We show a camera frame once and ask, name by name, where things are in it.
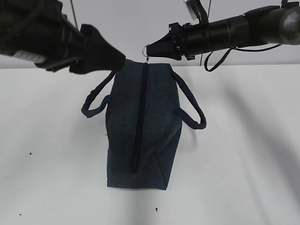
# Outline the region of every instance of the navy blue bag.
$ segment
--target navy blue bag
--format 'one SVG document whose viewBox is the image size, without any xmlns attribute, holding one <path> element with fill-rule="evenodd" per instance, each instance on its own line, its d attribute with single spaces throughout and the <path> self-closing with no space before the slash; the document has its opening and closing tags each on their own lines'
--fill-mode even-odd
<svg viewBox="0 0 300 225">
<path fill-rule="evenodd" d="M 111 94 L 89 110 L 115 76 Z M 201 123 L 180 108 L 177 84 L 198 112 Z M 205 116 L 185 82 L 169 64 L 126 60 L 87 97 L 82 113 L 93 117 L 107 105 L 109 140 L 107 186 L 166 190 L 181 134 L 182 121 L 192 129 L 206 127 Z"/>
</svg>

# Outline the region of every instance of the bag handle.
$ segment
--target bag handle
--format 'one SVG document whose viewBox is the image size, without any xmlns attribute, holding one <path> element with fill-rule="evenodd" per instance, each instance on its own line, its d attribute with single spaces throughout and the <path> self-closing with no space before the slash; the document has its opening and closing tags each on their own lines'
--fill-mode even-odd
<svg viewBox="0 0 300 225">
<path fill-rule="evenodd" d="M 194 121 L 184 110 L 182 110 L 180 107 L 173 108 L 173 112 L 178 115 L 182 121 L 184 121 L 190 128 L 194 130 L 202 130 L 206 128 L 206 118 L 204 113 L 202 112 L 201 108 L 199 107 L 197 100 L 195 99 L 193 93 L 188 88 L 187 84 L 184 82 L 184 80 L 174 71 L 172 71 L 172 76 L 179 85 L 182 92 L 185 94 L 185 96 L 188 98 L 192 106 L 196 109 L 197 113 L 200 116 L 201 122 L 198 123 Z"/>
<path fill-rule="evenodd" d="M 81 112 L 87 117 L 91 118 L 93 116 L 96 116 L 97 114 L 101 113 L 106 105 L 110 103 L 112 96 L 107 95 L 101 105 L 97 109 L 89 110 L 90 105 L 92 102 L 96 99 L 96 97 L 99 95 L 99 93 L 102 91 L 102 89 L 113 79 L 113 77 L 116 75 L 116 71 L 112 71 L 105 80 L 101 82 L 94 90 L 91 91 L 91 93 L 87 96 L 85 103 L 81 109 Z"/>
</svg>

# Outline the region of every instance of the black zipper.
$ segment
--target black zipper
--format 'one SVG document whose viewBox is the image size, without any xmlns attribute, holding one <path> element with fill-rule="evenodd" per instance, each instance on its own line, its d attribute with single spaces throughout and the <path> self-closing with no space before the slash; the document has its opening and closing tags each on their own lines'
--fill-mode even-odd
<svg viewBox="0 0 300 225">
<path fill-rule="evenodd" d="M 148 88 L 148 63 L 144 63 L 142 68 L 142 84 L 140 91 L 140 101 L 137 113 L 137 121 L 135 128 L 135 143 L 133 147 L 132 159 L 131 159 L 131 169 L 132 173 L 137 172 L 139 166 L 142 138 L 143 138 L 143 128 L 144 128 L 144 117 L 146 110 L 146 97 Z"/>
</svg>

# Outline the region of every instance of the white label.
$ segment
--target white label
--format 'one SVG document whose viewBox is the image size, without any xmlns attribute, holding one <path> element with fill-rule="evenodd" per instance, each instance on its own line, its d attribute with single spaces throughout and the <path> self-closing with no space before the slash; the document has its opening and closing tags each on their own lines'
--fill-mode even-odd
<svg viewBox="0 0 300 225">
<path fill-rule="evenodd" d="M 22 60 L 31 61 L 31 62 L 34 62 L 34 63 L 43 63 L 47 59 L 43 55 L 38 55 L 38 54 L 35 54 L 35 53 L 22 51 L 22 50 L 17 51 L 16 54 L 13 57 L 18 58 L 18 59 L 22 59 Z"/>
</svg>

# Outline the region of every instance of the white surface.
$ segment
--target white surface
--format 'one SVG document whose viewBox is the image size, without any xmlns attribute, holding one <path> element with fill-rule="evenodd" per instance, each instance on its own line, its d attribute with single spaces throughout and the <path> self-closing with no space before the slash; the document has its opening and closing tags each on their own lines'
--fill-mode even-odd
<svg viewBox="0 0 300 225">
<path fill-rule="evenodd" d="M 73 23 L 70 1 L 61 1 L 64 3 L 63 12 Z M 121 50 L 128 59 L 135 61 L 144 61 L 142 48 L 166 35 L 170 23 L 196 23 L 192 21 L 183 0 L 73 1 L 79 26 L 82 23 L 93 24 L 110 44 Z M 201 2 L 208 9 L 209 0 Z M 280 3 L 281 0 L 212 0 L 210 21 L 238 16 L 255 8 Z M 290 45 L 260 53 L 233 51 L 224 65 L 300 64 L 299 51 L 300 46 Z M 209 65 L 215 65 L 224 53 L 225 51 L 215 52 Z M 160 58 L 152 61 L 168 62 L 176 66 L 196 66 L 200 64 L 200 56 L 193 61 Z M 34 64 L 0 56 L 0 68 L 34 68 Z"/>
<path fill-rule="evenodd" d="M 1 70 L 0 224 L 299 225 L 300 65 L 174 70 L 208 127 L 184 126 L 167 191 L 106 187 L 105 114 L 80 109 L 108 72 Z"/>
</svg>

